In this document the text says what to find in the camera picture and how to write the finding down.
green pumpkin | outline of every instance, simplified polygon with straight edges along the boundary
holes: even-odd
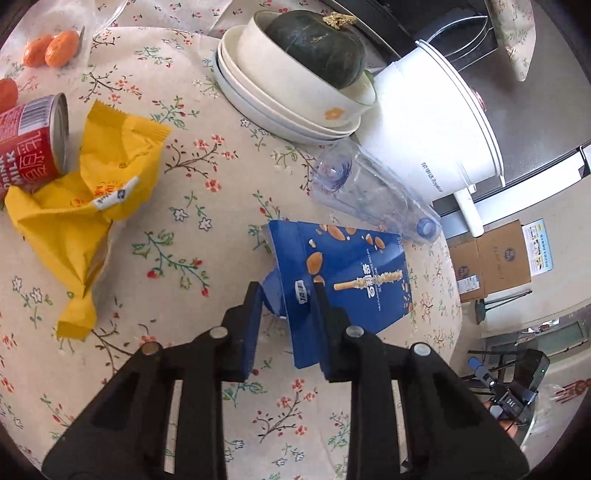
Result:
[[[327,25],[323,16],[308,10],[279,15],[265,29],[282,50],[336,89],[356,81],[365,68],[365,49],[347,27]]]

pumpkin stem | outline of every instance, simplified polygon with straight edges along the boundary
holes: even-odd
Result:
[[[357,21],[357,18],[353,15],[332,12],[328,17],[322,17],[322,21],[335,30],[340,30],[345,25],[353,25]]]

biscuit stick illustration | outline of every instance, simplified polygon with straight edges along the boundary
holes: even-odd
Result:
[[[380,275],[374,275],[373,277],[367,275],[366,277],[357,277],[355,280],[345,281],[341,283],[335,283],[333,288],[336,291],[347,290],[349,288],[367,288],[371,285],[381,285],[383,283],[393,283],[402,278],[402,270],[396,270],[396,272],[384,272]]]

white rice cooker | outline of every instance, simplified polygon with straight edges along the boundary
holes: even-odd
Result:
[[[503,177],[495,134],[472,90],[422,40],[375,77],[378,103],[361,119],[359,142],[427,202],[454,194],[473,236],[484,233],[470,192]]]

yellow snack bag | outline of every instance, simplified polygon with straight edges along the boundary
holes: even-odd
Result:
[[[34,194],[10,187],[5,200],[14,226],[43,263],[74,293],[57,336],[84,339],[96,324],[92,284],[102,271],[113,221],[150,198],[170,129],[95,102],[86,119],[80,171]]]

